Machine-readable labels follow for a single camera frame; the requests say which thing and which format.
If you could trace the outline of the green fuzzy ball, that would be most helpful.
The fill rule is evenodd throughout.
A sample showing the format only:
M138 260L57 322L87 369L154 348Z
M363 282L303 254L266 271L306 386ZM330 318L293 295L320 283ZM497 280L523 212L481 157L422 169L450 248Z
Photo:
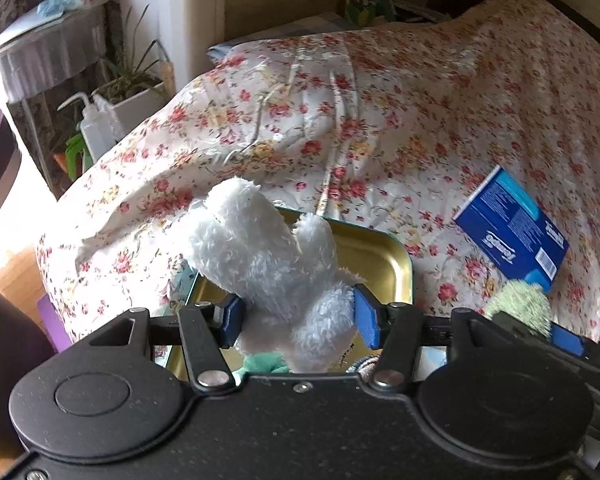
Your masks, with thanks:
M519 280L508 281L483 309L483 315L490 320L500 312L507 313L545 338L550 338L553 315L541 285Z

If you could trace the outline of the white and green plush toy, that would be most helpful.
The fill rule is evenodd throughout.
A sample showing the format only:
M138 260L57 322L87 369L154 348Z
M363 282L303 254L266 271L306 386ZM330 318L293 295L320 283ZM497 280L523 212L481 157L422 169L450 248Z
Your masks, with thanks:
M234 370L233 376L239 385L246 375L287 374L289 366L277 352L263 352L245 356L242 366Z

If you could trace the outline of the white fluffy plush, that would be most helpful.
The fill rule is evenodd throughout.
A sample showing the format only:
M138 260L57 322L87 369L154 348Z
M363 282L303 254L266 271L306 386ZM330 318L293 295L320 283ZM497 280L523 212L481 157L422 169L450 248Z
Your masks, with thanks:
M259 185L234 177L187 214L185 232L188 264L246 303L243 356L276 352L294 373L321 373L349 348L361 280L339 265L326 219L288 226Z

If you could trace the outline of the red striped sock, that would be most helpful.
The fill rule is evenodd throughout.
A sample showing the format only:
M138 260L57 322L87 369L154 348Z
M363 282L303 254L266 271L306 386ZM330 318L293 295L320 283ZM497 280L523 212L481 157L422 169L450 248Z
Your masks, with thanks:
M364 356L364 358L358 359L353 364L351 364L347 368L348 374L359 374L361 376L368 376L372 374L376 363L378 361L378 356Z

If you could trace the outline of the gold metal tin tray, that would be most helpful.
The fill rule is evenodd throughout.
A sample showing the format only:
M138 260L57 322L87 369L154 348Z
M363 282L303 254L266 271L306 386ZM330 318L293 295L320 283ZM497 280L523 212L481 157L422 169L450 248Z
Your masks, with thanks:
M277 207L285 222L292 226L301 212ZM339 265L356 274L364 285L382 304L389 302L413 303L413 270L411 258L400 240L392 235L364 226L327 219L332 229ZM197 301L220 302L226 295L224 290L207 281L201 274L194 275L186 299L186 306ZM221 350L230 370L242 367L242 355L234 348ZM378 351L367 349L360 335L356 335L346 352L332 364L330 372L345 372L358 360ZM182 347L173 346L166 361L166 368L177 378L186 378L186 366Z

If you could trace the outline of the blue Tempo tissue pack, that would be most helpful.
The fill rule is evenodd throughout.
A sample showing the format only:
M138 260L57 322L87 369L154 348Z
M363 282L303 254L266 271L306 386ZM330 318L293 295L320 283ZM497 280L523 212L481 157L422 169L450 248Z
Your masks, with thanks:
M567 237L502 167L471 193L454 222L509 280L552 288Z

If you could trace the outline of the floral bed sheet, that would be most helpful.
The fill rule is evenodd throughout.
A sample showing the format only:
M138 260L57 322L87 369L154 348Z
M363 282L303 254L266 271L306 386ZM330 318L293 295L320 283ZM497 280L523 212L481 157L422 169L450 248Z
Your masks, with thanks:
M568 242L556 321L600 340L600 44L546 0L234 47L69 188L36 260L72 339L179 306L193 274L178 222L239 176L393 234L419 307L480 309L503 277L453 218L495 167Z

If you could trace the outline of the white squeeze bottle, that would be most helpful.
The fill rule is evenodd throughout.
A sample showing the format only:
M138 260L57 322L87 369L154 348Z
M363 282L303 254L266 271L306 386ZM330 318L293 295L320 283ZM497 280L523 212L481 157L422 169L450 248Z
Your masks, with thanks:
M69 104L79 101L82 107L82 120L79 123L80 133L91 155L92 162L97 162L116 145L114 126L107 113L100 110L94 101L84 92L76 92L62 102L57 109L62 110Z

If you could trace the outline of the potted green plant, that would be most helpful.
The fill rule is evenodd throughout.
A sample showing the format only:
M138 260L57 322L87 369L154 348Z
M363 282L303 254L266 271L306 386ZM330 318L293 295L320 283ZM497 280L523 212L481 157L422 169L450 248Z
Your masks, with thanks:
M132 23L132 6L123 21L123 44L114 59L102 58L106 81L92 96L101 102L125 136L145 119L161 110L173 94L173 65L161 41L151 39L145 47L137 43L149 6Z

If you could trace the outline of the silver round side table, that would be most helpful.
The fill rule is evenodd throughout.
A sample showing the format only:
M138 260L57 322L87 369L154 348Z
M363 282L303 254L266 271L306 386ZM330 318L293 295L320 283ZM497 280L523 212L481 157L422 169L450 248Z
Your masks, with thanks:
M0 73L7 102L22 109L38 169L53 196L58 196L59 186L42 148L41 130L53 128L45 93L105 55L105 10L102 3L90 3L33 27L37 17L30 11L1 32Z

